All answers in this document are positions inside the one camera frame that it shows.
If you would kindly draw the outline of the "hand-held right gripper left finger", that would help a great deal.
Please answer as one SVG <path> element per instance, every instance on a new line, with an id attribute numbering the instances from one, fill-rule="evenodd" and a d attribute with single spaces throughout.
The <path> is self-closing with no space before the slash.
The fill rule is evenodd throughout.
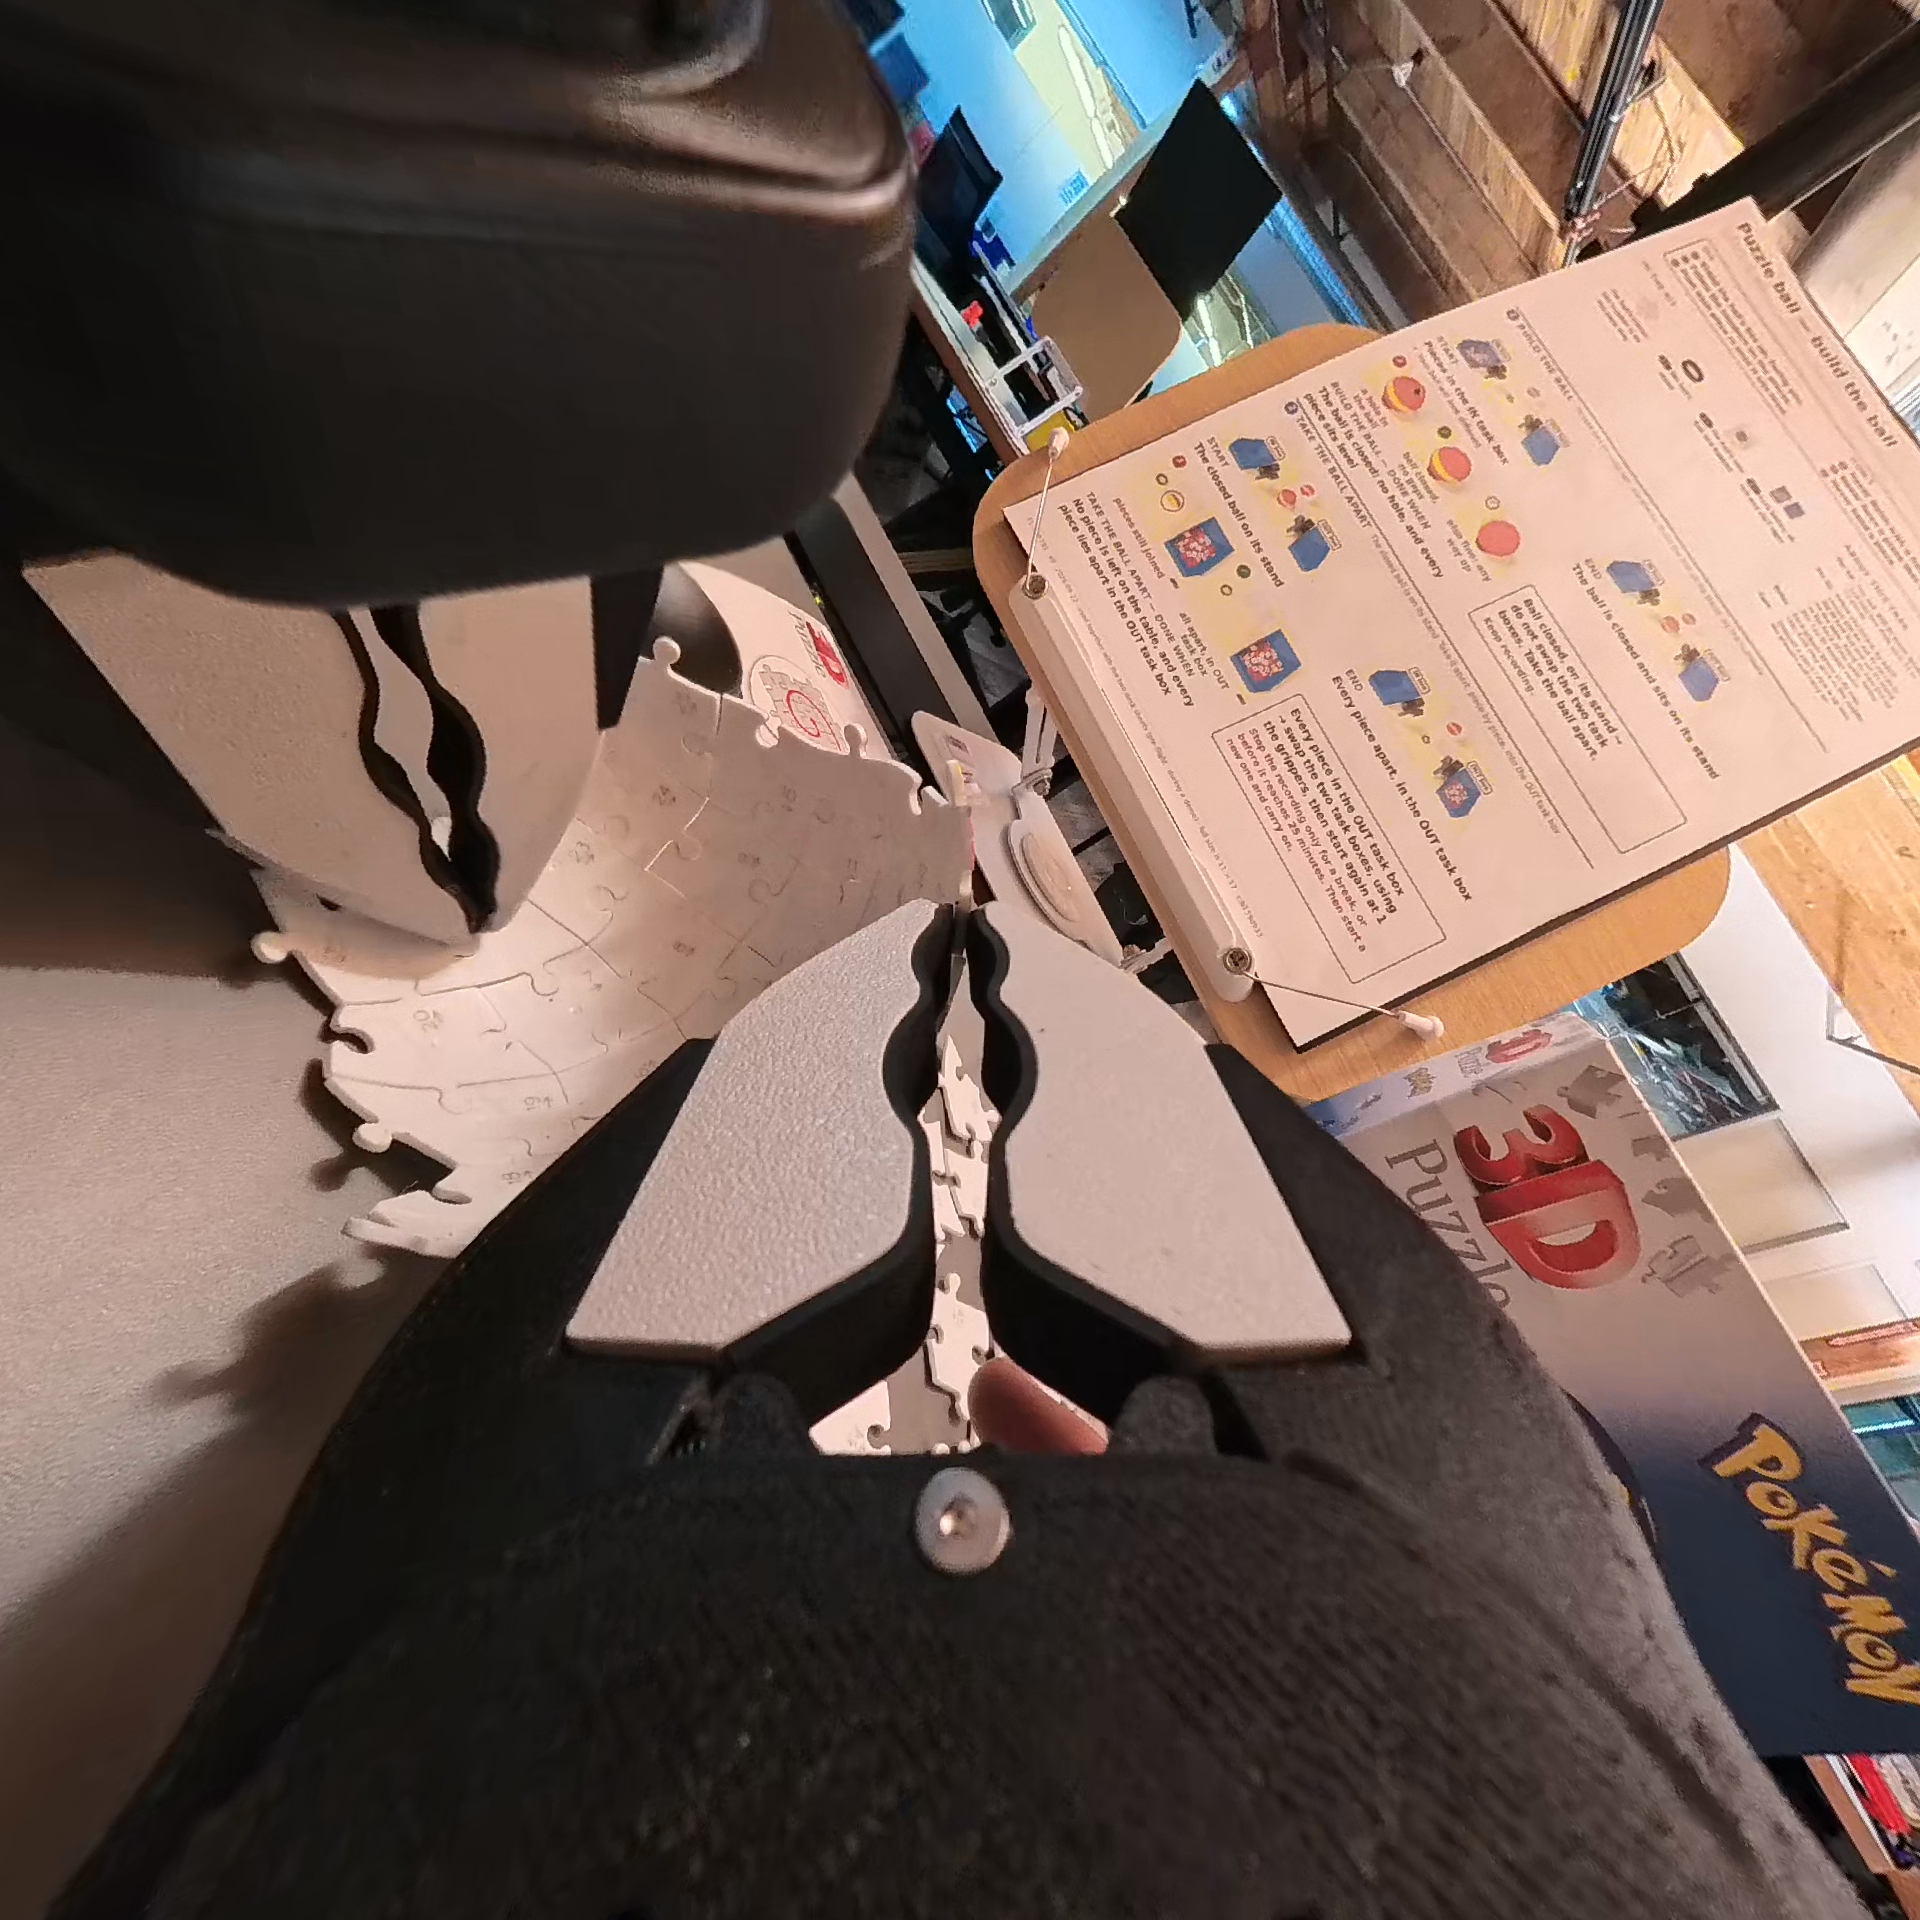
<path id="1" fill-rule="evenodd" d="M 948 904 L 904 904 L 727 1023 L 566 1321 L 574 1348 L 767 1377 L 815 1422 L 921 1344 L 921 1113 L 952 934 Z"/>

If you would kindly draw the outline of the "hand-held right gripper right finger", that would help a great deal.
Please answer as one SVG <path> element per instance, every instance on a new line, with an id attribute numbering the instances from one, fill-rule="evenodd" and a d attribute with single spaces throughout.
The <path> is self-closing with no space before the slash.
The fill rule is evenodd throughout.
<path id="1" fill-rule="evenodd" d="M 968 916 L 999 1348 L 1110 1422 L 1137 1385 L 1329 1360 L 1353 1330 L 1209 1048 L 1001 904 Z"/>

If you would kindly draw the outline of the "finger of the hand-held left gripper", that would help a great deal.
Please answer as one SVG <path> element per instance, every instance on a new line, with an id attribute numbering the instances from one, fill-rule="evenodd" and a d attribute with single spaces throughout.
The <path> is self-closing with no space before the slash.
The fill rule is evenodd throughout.
<path id="1" fill-rule="evenodd" d="M 380 742 L 364 617 L 232 600 L 120 556 L 29 567 L 28 587 L 260 870 L 431 945 L 484 926 Z"/>
<path id="2" fill-rule="evenodd" d="M 425 770 L 447 802 L 427 860 L 468 922 L 504 922 L 574 824 L 600 750 L 588 579 L 373 608 L 420 686 Z"/>

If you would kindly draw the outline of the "white puzzle ball shell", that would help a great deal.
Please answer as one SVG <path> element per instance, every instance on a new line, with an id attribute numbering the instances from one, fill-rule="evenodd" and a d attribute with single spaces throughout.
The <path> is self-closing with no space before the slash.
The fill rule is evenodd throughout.
<path id="1" fill-rule="evenodd" d="M 637 671 L 527 899 L 467 952 L 385 928 L 260 871 L 264 966 L 326 996 L 319 1080 L 365 1154 L 440 1178 L 342 1235 L 453 1260 L 559 1153 L 688 1040 L 723 1035 L 777 980 L 887 910 L 960 881 L 974 832 L 1020 825 L 1016 769 L 932 716 L 936 784 L 847 726 Z"/>

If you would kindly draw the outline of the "black round ball stand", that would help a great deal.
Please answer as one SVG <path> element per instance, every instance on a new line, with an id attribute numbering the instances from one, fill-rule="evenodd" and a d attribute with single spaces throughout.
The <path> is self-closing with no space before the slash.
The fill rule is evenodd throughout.
<path id="1" fill-rule="evenodd" d="M 689 567 L 672 566 L 661 574 L 644 652 L 652 654 L 661 641 L 679 649 L 675 671 L 686 682 L 716 696 L 742 696 L 744 664 L 731 627 Z"/>

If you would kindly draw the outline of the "puzzle box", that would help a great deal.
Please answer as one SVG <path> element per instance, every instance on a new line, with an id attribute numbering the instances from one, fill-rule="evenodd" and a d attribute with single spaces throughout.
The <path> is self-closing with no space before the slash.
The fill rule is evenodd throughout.
<path id="1" fill-rule="evenodd" d="M 1912 1520 L 1607 1039 L 1550 1016 L 1308 1113 L 1569 1398 L 1748 1743 L 1912 1758 Z"/>

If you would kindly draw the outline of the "white printed paper sheet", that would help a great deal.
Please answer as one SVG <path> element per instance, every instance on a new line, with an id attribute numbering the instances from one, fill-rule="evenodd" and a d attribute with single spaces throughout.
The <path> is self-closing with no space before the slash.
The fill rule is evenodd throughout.
<path id="1" fill-rule="evenodd" d="M 742 666 L 742 697 L 769 722 L 824 753 L 847 750 L 847 728 L 862 750 L 881 747 L 881 730 L 852 666 L 823 615 L 757 584 L 727 585 L 727 624 Z"/>

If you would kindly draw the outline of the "white clipboard stand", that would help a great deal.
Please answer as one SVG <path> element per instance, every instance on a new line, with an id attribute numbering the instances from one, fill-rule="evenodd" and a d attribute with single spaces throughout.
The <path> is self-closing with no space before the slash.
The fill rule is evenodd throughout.
<path id="1" fill-rule="evenodd" d="M 1065 832 L 1015 753 L 931 712 L 913 712 L 909 728 L 948 802 L 968 812 L 974 863 L 997 904 L 1128 975 L 1169 953 L 1167 939 L 1134 955 L 1123 952 Z"/>

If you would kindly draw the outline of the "white clip bar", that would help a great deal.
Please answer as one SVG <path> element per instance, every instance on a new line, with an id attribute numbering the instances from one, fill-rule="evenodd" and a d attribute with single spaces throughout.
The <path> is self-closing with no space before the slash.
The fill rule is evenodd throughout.
<path id="1" fill-rule="evenodd" d="M 1143 888 L 1193 983 L 1221 1002 L 1257 988 L 1253 946 L 1216 883 L 1198 830 L 1156 778 L 1107 697 L 1063 600 L 1038 571 L 1020 571 L 1003 615 L 1025 675 Z"/>

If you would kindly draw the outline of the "wooden clipboard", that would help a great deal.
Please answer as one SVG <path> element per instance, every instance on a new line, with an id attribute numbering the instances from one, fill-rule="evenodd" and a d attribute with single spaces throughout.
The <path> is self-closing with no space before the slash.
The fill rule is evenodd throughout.
<path id="1" fill-rule="evenodd" d="M 1016 642 L 1008 633 L 1003 615 L 1016 574 L 1025 567 L 1025 553 L 1006 522 L 1008 507 L 1038 497 L 1045 478 L 1060 487 L 1092 466 L 1117 460 L 1123 452 L 1187 430 L 1236 400 L 1247 400 L 1286 377 L 1308 376 L 1344 353 L 1375 344 L 1377 336 L 1365 327 L 1337 322 L 1296 327 L 1221 368 L 1188 377 L 1161 396 L 1131 403 L 1092 422 L 1085 430 L 1070 434 L 1055 466 L 1048 466 L 1046 452 L 1039 448 L 1016 452 L 1009 447 L 999 476 L 976 511 L 971 556 L 981 587 L 990 596 L 1015 654 L 1020 657 Z M 1164 930 L 1161 906 L 1143 888 L 1112 828 L 1110 839 Z M 1613 904 L 1597 906 L 1558 928 L 1548 928 L 1529 943 L 1417 995 L 1411 1010 L 1441 1019 L 1447 1032 L 1439 1040 L 1412 1035 L 1391 1019 L 1369 1016 L 1347 1035 L 1299 1049 L 1265 1000 L 1253 995 L 1247 1002 L 1230 1004 L 1195 986 L 1181 950 L 1166 930 L 1164 935 L 1198 992 L 1211 1025 L 1211 1039 L 1236 1048 L 1277 1089 L 1299 1099 L 1311 1099 L 1524 1027 L 1619 977 L 1678 953 L 1718 915 L 1727 881 L 1729 858 L 1726 852 L 1703 855 L 1683 871 L 1649 881 Z"/>

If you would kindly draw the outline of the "clear acrylic box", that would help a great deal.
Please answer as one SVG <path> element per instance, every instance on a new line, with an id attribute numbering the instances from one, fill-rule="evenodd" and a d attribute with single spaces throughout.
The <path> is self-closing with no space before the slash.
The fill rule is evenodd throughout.
<path id="1" fill-rule="evenodd" d="M 1059 430 L 1072 432 L 1072 422 L 1084 414 L 1084 382 L 1046 335 L 999 364 L 990 362 L 983 391 L 1016 452 L 1046 447 Z"/>

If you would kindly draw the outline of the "printed instruction sheet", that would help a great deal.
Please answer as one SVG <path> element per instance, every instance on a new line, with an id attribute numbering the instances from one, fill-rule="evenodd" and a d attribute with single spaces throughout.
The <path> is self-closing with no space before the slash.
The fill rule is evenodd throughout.
<path id="1" fill-rule="evenodd" d="M 1915 490 L 1743 199 L 1006 522 L 1308 1049 L 1909 754 Z"/>

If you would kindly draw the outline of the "black monitor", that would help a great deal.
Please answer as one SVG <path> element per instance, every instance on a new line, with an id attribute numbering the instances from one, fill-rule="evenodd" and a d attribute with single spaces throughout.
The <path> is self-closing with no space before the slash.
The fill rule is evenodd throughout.
<path id="1" fill-rule="evenodd" d="M 1188 322 L 1280 199 L 1262 153 L 1195 80 L 1115 222 L 1179 322 Z"/>

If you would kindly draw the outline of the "black pole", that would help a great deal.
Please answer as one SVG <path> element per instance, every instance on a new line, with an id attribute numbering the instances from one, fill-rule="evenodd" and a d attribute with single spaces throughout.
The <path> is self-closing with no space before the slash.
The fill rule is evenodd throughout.
<path id="1" fill-rule="evenodd" d="M 1915 127 L 1917 97 L 1819 102 L 1740 153 L 1734 199 L 1752 199 L 1766 217 L 1811 199 Z"/>

